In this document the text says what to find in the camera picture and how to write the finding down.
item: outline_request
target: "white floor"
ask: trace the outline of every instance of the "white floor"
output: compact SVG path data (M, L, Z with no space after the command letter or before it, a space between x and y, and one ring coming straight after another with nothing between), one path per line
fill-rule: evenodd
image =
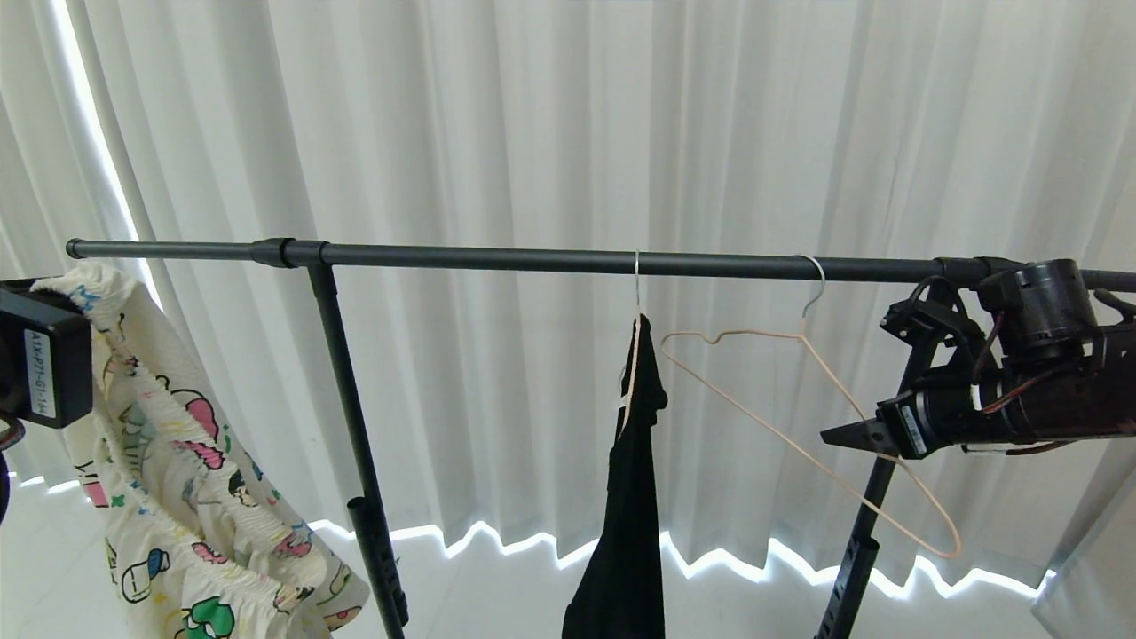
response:
M331 531L321 534L362 572L353 542ZM0 528L0 638L128 638L101 539L99 517L81 491L49 495L43 484L15 491ZM399 541L395 550L410 603L411 639L559 637L565 605L586 563L557 570L546 543L506 556L484 532L452 558L433 537ZM811 639L828 599L828 584L810 586L777 558L770 558L761 583L724 565L686 579L669 553L665 558L667 632L673 639ZM944 599L922 573L911 579L916 581L907 599L871 588L853 636L1049 637L1030 615L1030 600L1019 594L977 583ZM375 606L336 637L383 637Z

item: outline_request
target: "black clothing hanging on hanger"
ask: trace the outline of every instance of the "black clothing hanging on hanger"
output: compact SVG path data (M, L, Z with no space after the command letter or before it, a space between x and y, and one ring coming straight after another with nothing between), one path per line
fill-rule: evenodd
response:
M627 349L623 395L632 374L635 341ZM659 555L659 506L655 503L651 426L667 407L667 393L651 343L651 323L640 315L638 363L630 416L608 458L608 505L603 532L565 612L563 639L661 639L662 562Z

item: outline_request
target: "light under curtain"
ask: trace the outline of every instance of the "light under curtain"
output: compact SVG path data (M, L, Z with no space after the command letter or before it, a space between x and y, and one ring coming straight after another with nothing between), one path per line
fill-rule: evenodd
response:
M76 121L57 113L64 81L25 68L61 61L50 20L22 5L2 11L34 28L6 30L0 45L27 40L43 56L3 56L0 135L17 140L0 144L6 276L58 272L73 235L128 239L97 222L114 216L89 215L107 180L144 240L1136 268L1129 2L70 1L109 173L89 167ZM41 139L51 144L19 143ZM151 268L266 472L309 520L345 524L358 482L306 277ZM633 280L339 277L392 528L434 524L452 543L484 521L506 543L550 533L560 555L594 539ZM643 294L659 334L792 331L813 290L649 277ZM908 292L832 284L810 312L810 340L866 407L899 384L905 349L876 324ZM821 429L855 416L795 345L678 355L853 484L867 480L868 455L821 443ZM660 515L686 561L724 548L761 566L772 537L813 566L837 564L857 503L662 372ZM917 463L966 542L962 558L933 562L949 582L982 567L1036 586L1099 515L1085 504L1119 488L1108 464L1130 451L1085 442ZM910 481L885 507L950 547ZM902 583L914 543L883 524L877 538L877 567Z

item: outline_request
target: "hanger hook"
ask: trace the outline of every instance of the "hanger hook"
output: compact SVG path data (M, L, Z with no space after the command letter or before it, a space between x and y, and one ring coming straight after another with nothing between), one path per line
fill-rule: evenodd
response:
M809 307L812 306L813 304L817 304L817 300L820 299L820 296L825 294L825 285L828 283L828 281L825 277L825 267L820 265L820 262L817 260L817 258L801 254L796 254L793 257L803 257L804 259L808 259L813 264L813 266L817 267L817 272L820 273L820 290L817 291L817 294L809 300L809 304L804 305L804 308L801 309L801 320L804 320L805 315L809 314Z
M635 249L635 308L643 308L640 304L640 276L638 276L638 249Z

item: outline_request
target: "white label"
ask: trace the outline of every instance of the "white label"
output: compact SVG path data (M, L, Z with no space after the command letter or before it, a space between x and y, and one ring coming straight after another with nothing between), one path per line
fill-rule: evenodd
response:
M927 445L924 443L922 433L919 432L919 422L916 422L916 416L911 413L911 407L902 406L900 407L900 413L903 415L903 423L908 425L908 434L911 435L911 442L916 445L916 453L926 455Z
M27 355L27 390L32 396L32 413L56 417L56 381L51 376L51 340L43 333L24 330Z

